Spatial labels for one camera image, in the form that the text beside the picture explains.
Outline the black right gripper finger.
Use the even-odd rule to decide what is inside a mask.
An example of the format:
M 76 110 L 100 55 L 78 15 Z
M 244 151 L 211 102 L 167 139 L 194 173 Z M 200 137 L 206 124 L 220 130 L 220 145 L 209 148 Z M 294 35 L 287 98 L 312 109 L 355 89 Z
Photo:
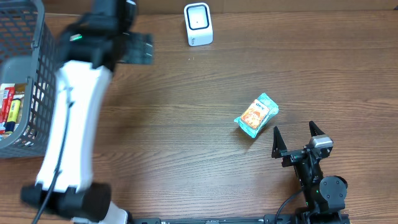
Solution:
M 287 151 L 287 147 L 283 140 L 283 137 L 277 126 L 274 127 L 273 132 L 273 147 L 272 147 L 272 158 L 277 159 L 281 158 L 282 154 Z
M 311 136 L 320 136 L 324 135 L 325 133 L 315 124 L 314 121 L 309 122 L 309 128 Z

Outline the teal Kleenex tissue pack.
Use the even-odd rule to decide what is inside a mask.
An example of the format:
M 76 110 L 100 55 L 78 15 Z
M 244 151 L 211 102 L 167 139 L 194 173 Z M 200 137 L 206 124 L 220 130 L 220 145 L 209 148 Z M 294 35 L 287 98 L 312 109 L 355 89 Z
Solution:
M 266 94 L 260 94 L 239 117 L 234 119 L 250 137 L 256 138 L 261 129 L 279 112 L 279 106 Z

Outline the red snack stick packet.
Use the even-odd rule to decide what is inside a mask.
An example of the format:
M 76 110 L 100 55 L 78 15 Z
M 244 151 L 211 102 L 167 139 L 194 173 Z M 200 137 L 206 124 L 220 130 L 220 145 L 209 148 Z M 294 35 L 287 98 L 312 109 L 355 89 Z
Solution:
M 11 93 L 14 90 L 14 83 L 3 83 L 1 85 L 1 134 L 5 133 L 5 127 L 7 120 L 7 106 L 11 99 Z

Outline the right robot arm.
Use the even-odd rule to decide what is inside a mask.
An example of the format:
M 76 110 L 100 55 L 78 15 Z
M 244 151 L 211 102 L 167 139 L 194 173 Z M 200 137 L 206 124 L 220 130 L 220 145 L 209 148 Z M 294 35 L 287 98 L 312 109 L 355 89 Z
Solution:
M 292 166 L 301 189 L 290 196 L 279 207 L 274 223 L 296 224 L 350 224 L 349 216 L 342 214 L 348 193 L 347 181 L 337 175 L 324 176 L 320 161 L 329 157 L 333 140 L 313 121 L 309 122 L 311 138 L 302 149 L 289 151 L 278 127 L 274 127 L 272 158 L 282 159 L 283 167 Z M 303 194 L 305 207 L 292 215 L 282 215 L 283 208 L 296 196 Z

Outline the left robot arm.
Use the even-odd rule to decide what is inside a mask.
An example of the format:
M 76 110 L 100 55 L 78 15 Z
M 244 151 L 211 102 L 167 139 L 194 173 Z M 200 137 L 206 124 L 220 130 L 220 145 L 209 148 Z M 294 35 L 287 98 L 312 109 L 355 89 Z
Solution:
M 106 90 L 127 54 L 136 63 L 152 56 L 151 39 L 131 32 L 136 2 L 95 1 L 90 12 L 58 38 L 55 112 L 35 183 L 21 200 L 74 223 L 132 223 L 129 211 L 111 200 L 111 186 L 93 181 L 93 145 Z

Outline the white barcode scanner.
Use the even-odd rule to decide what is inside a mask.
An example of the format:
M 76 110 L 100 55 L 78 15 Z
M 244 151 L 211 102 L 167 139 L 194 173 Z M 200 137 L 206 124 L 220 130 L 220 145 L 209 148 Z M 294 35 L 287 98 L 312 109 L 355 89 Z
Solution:
M 187 4 L 184 7 L 188 44 L 191 47 L 213 42 L 213 26 L 210 8 L 205 2 Z

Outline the grey plastic mesh basket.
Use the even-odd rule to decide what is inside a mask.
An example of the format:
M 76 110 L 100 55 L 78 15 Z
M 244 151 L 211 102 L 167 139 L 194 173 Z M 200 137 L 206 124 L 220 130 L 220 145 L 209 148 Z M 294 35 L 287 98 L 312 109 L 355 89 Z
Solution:
M 1 83 L 25 87 L 22 117 L 1 141 L 1 157 L 45 154 L 56 98 L 59 68 L 56 41 L 42 1 L 1 1 Z

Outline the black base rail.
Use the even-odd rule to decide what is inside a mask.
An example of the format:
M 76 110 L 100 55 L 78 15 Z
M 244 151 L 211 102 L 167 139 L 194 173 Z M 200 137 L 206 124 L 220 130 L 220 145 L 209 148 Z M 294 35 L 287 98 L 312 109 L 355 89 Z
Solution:
M 278 224 L 294 223 L 341 223 L 350 224 L 348 215 L 341 217 L 314 218 L 312 222 L 304 222 L 296 219 L 295 215 L 279 215 Z M 160 219 L 160 218 L 133 218 L 133 224 L 274 224 L 275 215 L 264 215 L 263 217 L 234 217 L 234 218 L 185 218 L 185 219 Z

